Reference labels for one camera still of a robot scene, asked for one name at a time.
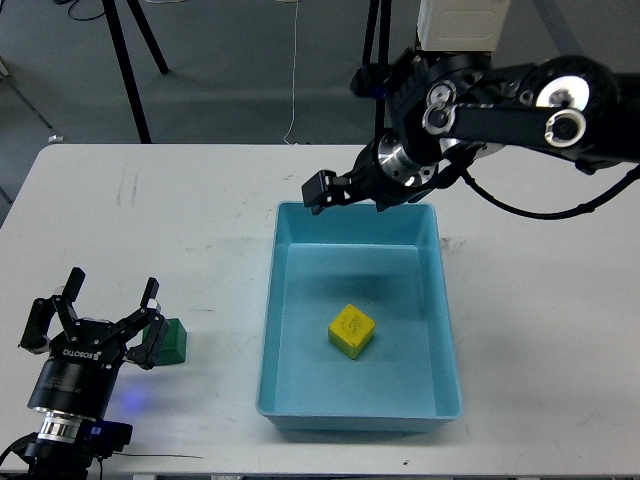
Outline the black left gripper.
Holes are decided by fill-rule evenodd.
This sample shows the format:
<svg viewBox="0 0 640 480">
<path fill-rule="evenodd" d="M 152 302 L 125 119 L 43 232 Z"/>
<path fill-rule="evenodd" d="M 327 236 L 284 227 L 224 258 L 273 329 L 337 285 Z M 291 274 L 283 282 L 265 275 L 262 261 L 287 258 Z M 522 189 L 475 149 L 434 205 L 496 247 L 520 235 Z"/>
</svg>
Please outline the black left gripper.
<svg viewBox="0 0 640 480">
<path fill-rule="evenodd" d="M 73 267 L 60 293 L 34 300 L 19 346 L 40 354 L 49 349 L 27 406 L 40 412 L 60 412 L 91 420 L 104 418 L 123 363 L 151 370 L 170 329 L 156 300 L 159 282 L 150 277 L 140 306 L 115 324 L 78 319 L 74 310 L 85 272 Z M 63 333 L 48 336 L 54 315 Z M 146 331 L 143 340 L 127 342 Z"/>
</svg>

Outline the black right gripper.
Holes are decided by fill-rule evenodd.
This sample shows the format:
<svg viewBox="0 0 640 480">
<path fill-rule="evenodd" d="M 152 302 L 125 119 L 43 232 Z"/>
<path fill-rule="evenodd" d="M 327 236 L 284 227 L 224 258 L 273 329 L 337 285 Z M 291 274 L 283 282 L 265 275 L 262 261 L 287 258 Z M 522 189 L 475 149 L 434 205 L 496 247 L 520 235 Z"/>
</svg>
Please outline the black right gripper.
<svg viewBox="0 0 640 480">
<path fill-rule="evenodd" d="M 308 179 L 301 187 L 303 204 L 313 215 L 319 215 L 329 207 L 372 200 L 382 212 L 423 199 L 434 189 L 429 182 L 438 172 L 438 163 L 414 161 L 398 135 L 385 130 L 359 153 L 345 176 L 320 170 Z"/>
</svg>

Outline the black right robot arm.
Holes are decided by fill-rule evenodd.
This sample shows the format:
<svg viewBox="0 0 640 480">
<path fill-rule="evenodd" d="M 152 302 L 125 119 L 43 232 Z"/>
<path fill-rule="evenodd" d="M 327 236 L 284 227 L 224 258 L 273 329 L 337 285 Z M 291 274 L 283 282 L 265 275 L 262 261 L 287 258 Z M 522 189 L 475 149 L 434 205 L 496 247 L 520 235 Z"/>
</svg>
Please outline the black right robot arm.
<svg viewBox="0 0 640 480">
<path fill-rule="evenodd" d="M 362 66 L 352 92 L 373 98 L 374 139 L 345 174 L 322 170 L 302 188 L 314 214 L 363 200 L 414 203 L 505 146 L 571 162 L 587 175 L 639 162 L 639 78 L 582 56 L 496 69 L 484 54 L 405 52 Z"/>
</svg>

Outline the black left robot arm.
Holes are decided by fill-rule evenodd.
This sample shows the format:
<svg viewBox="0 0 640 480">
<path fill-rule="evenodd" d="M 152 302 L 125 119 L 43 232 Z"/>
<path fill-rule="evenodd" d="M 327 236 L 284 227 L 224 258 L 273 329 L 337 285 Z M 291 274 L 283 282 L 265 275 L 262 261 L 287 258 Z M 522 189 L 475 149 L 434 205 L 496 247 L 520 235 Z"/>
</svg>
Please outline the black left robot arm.
<svg viewBox="0 0 640 480">
<path fill-rule="evenodd" d="M 19 343 L 48 356 L 28 401 L 43 414 L 41 427 L 5 451 L 27 464 L 26 479 L 84 479 L 92 462 L 129 444 L 132 426 L 104 418 L 119 370 L 124 363 L 152 369 L 170 330 L 155 278 L 148 279 L 139 307 L 117 322 L 77 316 L 84 279 L 75 267 L 60 292 L 35 299 Z"/>
</svg>

